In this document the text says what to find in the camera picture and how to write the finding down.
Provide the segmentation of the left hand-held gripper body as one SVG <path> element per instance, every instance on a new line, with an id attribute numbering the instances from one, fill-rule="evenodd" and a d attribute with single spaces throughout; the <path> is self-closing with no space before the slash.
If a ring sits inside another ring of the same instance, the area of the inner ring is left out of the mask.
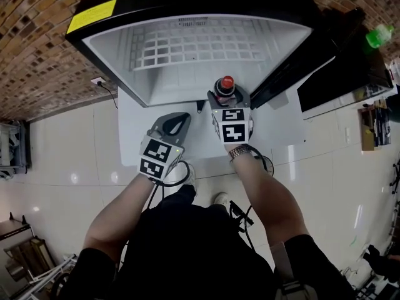
<path id="1" fill-rule="evenodd" d="M 148 130 L 141 141 L 137 171 L 151 179 L 165 179 L 184 153 L 184 136 Z"/>

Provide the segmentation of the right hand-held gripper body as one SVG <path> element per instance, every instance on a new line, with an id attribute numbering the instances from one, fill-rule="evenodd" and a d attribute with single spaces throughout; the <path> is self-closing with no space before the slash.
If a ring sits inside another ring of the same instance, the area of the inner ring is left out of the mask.
<path id="1" fill-rule="evenodd" d="M 248 107 L 212 109 L 212 122 L 222 144 L 247 144 L 253 133 Z"/>

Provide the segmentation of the dark cola bottle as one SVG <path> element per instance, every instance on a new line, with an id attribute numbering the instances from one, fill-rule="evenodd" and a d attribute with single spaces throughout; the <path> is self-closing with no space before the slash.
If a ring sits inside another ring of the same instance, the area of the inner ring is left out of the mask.
<path id="1" fill-rule="evenodd" d="M 218 79 L 214 84 L 214 95 L 218 103 L 222 106 L 229 106 L 235 99 L 234 79 L 231 76 L 224 76 Z"/>

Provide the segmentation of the person's left forearm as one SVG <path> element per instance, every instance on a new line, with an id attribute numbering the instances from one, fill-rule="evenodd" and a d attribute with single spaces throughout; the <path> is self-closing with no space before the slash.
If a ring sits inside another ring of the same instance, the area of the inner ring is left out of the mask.
<path id="1" fill-rule="evenodd" d="M 115 263 L 136 227 L 154 183 L 138 174 L 91 223 L 84 240 L 84 249 L 97 249 Z"/>

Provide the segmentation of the person's right forearm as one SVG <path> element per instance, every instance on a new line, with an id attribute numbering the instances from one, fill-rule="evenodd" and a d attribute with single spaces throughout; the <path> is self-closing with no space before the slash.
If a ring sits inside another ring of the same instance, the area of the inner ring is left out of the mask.
<path id="1" fill-rule="evenodd" d="M 294 196 L 252 154 L 244 153 L 234 158 L 232 164 L 271 247 L 309 233 Z"/>

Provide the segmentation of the silver wristwatch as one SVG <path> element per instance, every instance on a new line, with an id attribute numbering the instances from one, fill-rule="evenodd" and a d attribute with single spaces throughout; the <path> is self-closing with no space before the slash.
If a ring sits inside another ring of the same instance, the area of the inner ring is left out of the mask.
<path id="1" fill-rule="evenodd" d="M 247 153 L 251 153 L 251 150 L 247 144 L 241 144 L 233 149 L 230 149 L 228 151 L 228 154 L 231 158 L 230 162 L 232 163 L 237 157 Z"/>

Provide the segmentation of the black glass-door cooler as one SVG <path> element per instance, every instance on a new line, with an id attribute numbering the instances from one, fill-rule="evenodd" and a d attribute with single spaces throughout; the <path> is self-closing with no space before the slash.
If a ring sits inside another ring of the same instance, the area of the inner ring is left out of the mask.
<path id="1" fill-rule="evenodd" d="M 310 119 L 363 103 L 393 88 L 380 51 L 354 45 L 312 73 L 297 89 L 297 94 L 303 119 Z"/>

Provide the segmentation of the person's body in black clothing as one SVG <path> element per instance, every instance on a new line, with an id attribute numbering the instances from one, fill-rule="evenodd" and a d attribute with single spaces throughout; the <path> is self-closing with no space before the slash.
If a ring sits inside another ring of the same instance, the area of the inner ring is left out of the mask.
<path id="1" fill-rule="evenodd" d="M 197 206 L 182 186 L 140 219 L 114 262 L 82 249 L 60 300 L 274 300 L 276 269 L 239 236 L 224 206 Z M 309 234 L 284 244 L 295 280 L 318 300 L 355 300 L 354 291 Z"/>

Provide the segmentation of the open cardboard box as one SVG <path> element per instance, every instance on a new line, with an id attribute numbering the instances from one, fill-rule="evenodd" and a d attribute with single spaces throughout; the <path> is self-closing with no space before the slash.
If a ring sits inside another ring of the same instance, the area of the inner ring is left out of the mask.
<path id="1" fill-rule="evenodd" d="M 386 99 L 381 98 L 373 104 L 365 104 L 358 110 L 361 127 L 362 151 L 374 151 L 391 143 L 389 109 Z"/>

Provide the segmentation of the grey rack with white parts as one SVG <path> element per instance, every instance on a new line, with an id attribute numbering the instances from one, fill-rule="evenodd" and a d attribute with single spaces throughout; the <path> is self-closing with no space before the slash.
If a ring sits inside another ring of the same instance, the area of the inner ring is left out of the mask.
<path id="1" fill-rule="evenodd" d="M 26 121 L 0 123 L 0 180 L 26 174 L 31 168 L 30 125 Z"/>

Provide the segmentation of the green plastic bottle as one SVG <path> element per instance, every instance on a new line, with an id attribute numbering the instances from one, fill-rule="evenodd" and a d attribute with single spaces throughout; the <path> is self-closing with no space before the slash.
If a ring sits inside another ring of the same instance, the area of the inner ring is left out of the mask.
<path id="1" fill-rule="evenodd" d="M 377 49 L 391 40 L 394 27 L 392 25 L 379 24 L 374 30 L 366 34 L 368 44 Z"/>

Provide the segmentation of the clear plastic container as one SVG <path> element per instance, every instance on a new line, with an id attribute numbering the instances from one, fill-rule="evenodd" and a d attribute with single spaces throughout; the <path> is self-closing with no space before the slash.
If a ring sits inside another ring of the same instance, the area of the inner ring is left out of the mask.
<path id="1" fill-rule="evenodd" d="M 393 83 L 400 86 L 400 57 L 390 62 L 389 72 L 391 73 Z"/>

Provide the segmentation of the white metal frames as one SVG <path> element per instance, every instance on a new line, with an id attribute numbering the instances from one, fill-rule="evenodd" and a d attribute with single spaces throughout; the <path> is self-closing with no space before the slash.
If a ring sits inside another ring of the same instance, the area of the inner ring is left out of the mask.
<path id="1" fill-rule="evenodd" d="M 28 271 L 27 284 L 13 295 L 8 296 L 0 286 L 0 300 L 57 300 L 77 260 L 75 254 L 64 256 L 61 264 L 38 276 Z"/>

